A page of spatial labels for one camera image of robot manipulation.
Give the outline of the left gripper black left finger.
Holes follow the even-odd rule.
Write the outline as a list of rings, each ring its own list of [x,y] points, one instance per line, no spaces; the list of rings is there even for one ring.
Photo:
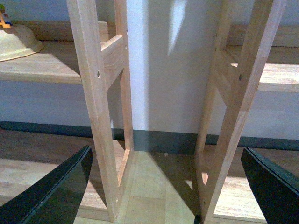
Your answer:
[[[85,146],[0,207],[2,224],[72,224],[88,185],[93,153]]]

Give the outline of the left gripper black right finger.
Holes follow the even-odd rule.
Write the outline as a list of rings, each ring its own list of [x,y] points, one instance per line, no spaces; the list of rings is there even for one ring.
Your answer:
[[[299,178],[251,148],[241,162],[250,189],[269,224],[299,222]]]

